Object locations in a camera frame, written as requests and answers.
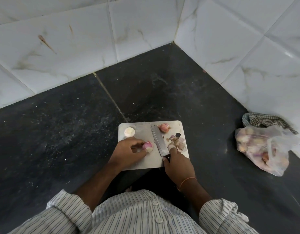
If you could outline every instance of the checkered cloth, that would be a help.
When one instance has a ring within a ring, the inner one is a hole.
[[[281,126],[283,129],[289,129],[294,135],[298,134],[283,118],[279,116],[266,115],[256,112],[248,112],[242,116],[244,126],[269,127],[272,125]]]

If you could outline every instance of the hand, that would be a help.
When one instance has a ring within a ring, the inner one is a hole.
[[[170,162],[163,157],[165,172],[179,188],[184,180],[189,177],[196,177],[196,175],[193,165],[187,157],[177,151],[176,148],[171,148],[169,152],[171,153]]]
[[[141,147],[144,143],[145,141],[142,139],[136,139],[134,137],[119,141],[108,163],[115,165],[119,171],[130,167],[147,155],[146,150],[134,153],[131,147]]]

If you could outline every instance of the transparent plastic bag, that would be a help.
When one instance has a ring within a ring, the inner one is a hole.
[[[299,139],[289,129],[273,125],[267,128],[246,126],[235,131],[237,149],[256,166],[277,177],[288,167],[288,151]]]

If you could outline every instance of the person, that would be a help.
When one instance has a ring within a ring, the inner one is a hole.
[[[170,148],[170,162],[164,159],[166,174],[191,202],[199,215],[199,225],[185,212],[148,190],[125,192],[103,203],[99,201],[110,182],[125,168],[147,155],[133,153],[143,140],[134,137],[118,142],[109,162],[92,178],[69,194],[61,190],[40,214],[15,228],[10,234],[76,233],[257,233],[246,222],[238,206],[212,197],[198,183],[190,160]]]

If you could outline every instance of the cloth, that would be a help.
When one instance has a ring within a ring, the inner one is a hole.
[[[92,213],[77,195],[60,191],[47,209],[10,234],[203,233],[256,234],[247,216],[230,201],[210,200],[199,214],[201,227],[185,212],[148,190],[113,196]]]
[[[269,127],[273,125],[281,126],[283,129],[289,129],[294,135],[298,134],[283,118],[279,116],[267,115],[256,112],[248,112],[242,116],[244,126]]]

